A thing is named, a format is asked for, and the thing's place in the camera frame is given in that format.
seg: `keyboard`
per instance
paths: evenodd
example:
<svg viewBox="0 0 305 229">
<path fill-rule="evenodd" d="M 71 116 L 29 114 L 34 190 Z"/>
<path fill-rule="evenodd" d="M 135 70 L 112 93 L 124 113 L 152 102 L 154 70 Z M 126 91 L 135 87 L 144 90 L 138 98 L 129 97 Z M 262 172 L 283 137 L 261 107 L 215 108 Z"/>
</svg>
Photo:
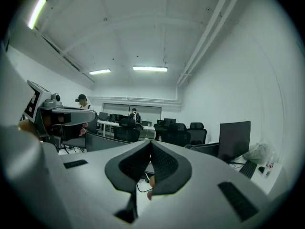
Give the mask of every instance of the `keyboard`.
<svg viewBox="0 0 305 229">
<path fill-rule="evenodd" d="M 244 166 L 240 169 L 240 173 L 244 174 L 246 177 L 248 177 L 249 179 L 251 179 L 251 177 L 254 174 L 254 171 L 257 167 L 256 163 L 253 163 L 251 161 L 247 161 Z"/>
</svg>

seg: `window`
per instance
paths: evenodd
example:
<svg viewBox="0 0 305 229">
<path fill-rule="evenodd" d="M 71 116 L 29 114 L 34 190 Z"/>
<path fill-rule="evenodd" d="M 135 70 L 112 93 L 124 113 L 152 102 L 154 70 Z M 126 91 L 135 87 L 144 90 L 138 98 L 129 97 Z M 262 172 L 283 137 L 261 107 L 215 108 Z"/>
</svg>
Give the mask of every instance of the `window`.
<svg viewBox="0 0 305 229">
<path fill-rule="evenodd" d="M 161 107 L 137 106 L 137 105 L 123 105 L 123 104 L 104 104 L 103 112 L 118 115 L 130 115 L 132 109 L 136 108 L 140 114 L 142 121 L 150 121 L 152 126 L 161 119 Z"/>
</svg>

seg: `fluorescent light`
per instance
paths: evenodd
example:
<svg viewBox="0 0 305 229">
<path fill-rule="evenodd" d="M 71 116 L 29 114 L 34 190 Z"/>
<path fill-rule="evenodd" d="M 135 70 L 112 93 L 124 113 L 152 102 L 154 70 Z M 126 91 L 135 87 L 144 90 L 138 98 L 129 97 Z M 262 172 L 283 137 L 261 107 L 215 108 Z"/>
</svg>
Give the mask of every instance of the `fluorescent light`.
<svg viewBox="0 0 305 229">
<path fill-rule="evenodd" d="M 111 72 L 109 69 L 106 69 L 106 70 L 100 70 L 100 71 L 92 71 L 92 72 L 89 72 L 89 74 L 102 74 L 102 73 L 109 73 Z"/>
<path fill-rule="evenodd" d="M 32 13 L 32 16 L 30 17 L 30 22 L 28 24 L 28 27 L 33 30 L 35 22 L 37 20 L 37 17 L 43 7 L 43 5 L 46 3 L 46 0 L 38 0 L 36 7 Z"/>
<path fill-rule="evenodd" d="M 134 66 L 135 71 L 163 71 L 167 72 L 167 67 Z"/>
</svg>

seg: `computer monitor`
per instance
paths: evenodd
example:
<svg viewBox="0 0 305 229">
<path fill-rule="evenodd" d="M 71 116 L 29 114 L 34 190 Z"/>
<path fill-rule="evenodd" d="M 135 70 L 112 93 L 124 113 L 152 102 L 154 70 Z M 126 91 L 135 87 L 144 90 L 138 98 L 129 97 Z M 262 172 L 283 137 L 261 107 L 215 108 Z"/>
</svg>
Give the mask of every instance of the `computer monitor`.
<svg viewBox="0 0 305 229">
<path fill-rule="evenodd" d="M 220 124 L 218 158 L 229 162 L 248 152 L 251 122 Z"/>
<path fill-rule="evenodd" d="M 119 122 L 122 119 L 122 114 L 112 114 L 112 121 Z"/>
<path fill-rule="evenodd" d="M 199 144 L 199 145 L 186 145 L 185 147 L 190 150 L 194 150 L 197 152 L 201 152 L 207 155 L 212 155 L 214 157 L 218 156 L 219 143 L 211 143 L 211 144 Z"/>
<path fill-rule="evenodd" d="M 151 121 L 142 121 L 142 123 L 141 123 L 142 126 L 148 126 L 148 124 L 149 124 L 149 126 L 152 126 Z"/>
<path fill-rule="evenodd" d="M 99 119 L 100 120 L 107 120 L 108 113 L 100 112 Z"/>
<path fill-rule="evenodd" d="M 169 126 L 170 124 L 175 124 L 176 123 L 176 119 L 164 119 L 165 121 L 165 125 Z"/>
<path fill-rule="evenodd" d="M 85 137 L 86 137 L 87 152 L 119 147 L 130 143 L 126 141 L 104 137 L 102 135 L 93 134 L 91 132 L 87 132 Z"/>
<path fill-rule="evenodd" d="M 112 121 L 112 114 L 107 117 L 107 121 Z"/>
<path fill-rule="evenodd" d="M 121 115 L 120 120 L 122 120 L 122 119 L 128 119 L 128 118 L 129 118 L 128 115 Z"/>
</svg>

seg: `cap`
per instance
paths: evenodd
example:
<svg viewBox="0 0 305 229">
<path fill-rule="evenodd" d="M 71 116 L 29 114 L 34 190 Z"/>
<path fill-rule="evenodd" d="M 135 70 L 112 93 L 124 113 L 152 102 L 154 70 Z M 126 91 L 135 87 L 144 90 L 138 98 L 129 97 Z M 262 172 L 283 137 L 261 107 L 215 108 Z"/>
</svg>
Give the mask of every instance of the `cap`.
<svg viewBox="0 0 305 229">
<path fill-rule="evenodd" d="M 86 99 L 86 100 L 87 100 L 85 94 L 80 94 L 80 95 L 78 96 L 78 100 L 80 100 L 80 99 Z"/>
</svg>

